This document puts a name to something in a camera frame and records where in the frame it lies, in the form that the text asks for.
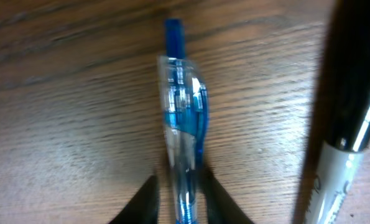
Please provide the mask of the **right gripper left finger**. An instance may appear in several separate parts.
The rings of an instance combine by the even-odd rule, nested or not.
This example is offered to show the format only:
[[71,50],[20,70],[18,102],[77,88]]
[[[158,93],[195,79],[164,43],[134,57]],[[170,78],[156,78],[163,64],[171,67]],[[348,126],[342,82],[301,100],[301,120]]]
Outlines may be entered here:
[[157,224],[159,216],[159,181],[150,176],[109,224]]

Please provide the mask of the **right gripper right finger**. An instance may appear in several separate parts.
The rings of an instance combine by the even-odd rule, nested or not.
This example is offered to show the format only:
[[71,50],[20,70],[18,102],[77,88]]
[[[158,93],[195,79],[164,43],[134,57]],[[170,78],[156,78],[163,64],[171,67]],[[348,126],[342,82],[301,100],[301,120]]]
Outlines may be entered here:
[[201,172],[208,224],[254,224],[219,183],[209,167]]

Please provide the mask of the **blue ballpoint pen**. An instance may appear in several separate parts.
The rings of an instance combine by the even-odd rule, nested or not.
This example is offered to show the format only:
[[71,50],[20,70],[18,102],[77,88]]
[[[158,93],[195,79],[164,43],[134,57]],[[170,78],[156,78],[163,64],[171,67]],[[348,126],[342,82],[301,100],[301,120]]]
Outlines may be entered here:
[[180,19],[165,21],[164,55],[158,59],[160,104],[172,178],[176,223],[197,223],[197,172],[208,127],[205,82],[187,58]]

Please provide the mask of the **black and white marker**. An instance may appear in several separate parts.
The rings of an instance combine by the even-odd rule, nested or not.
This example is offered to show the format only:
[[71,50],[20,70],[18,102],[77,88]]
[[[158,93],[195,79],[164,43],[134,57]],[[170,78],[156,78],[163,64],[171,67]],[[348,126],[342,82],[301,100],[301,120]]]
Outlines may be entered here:
[[336,2],[321,71],[335,104],[304,223],[335,223],[370,142],[370,0]]

